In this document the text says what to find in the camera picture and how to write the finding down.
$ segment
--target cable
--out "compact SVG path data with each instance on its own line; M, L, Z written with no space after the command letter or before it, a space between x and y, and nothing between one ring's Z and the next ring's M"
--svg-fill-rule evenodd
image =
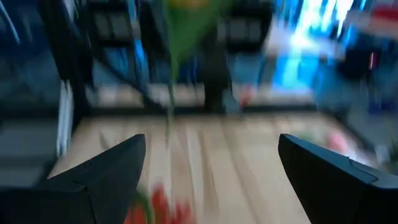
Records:
M17 30L15 29L14 24L12 23L11 18L8 16L7 10L6 10L6 8L4 7L4 5L2 4L2 1L1 1L1 0L0 0L0 10L1 10L1 12L4 14L4 17L7 19L7 22L8 22L8 24L9 24L10 28L11 28L11 32L12 32L12 34L14 35L15 41L17 42L17 44L20 44L20 43L21 43L21 40L20 40L20 38L19 38L18 32L17 32Z

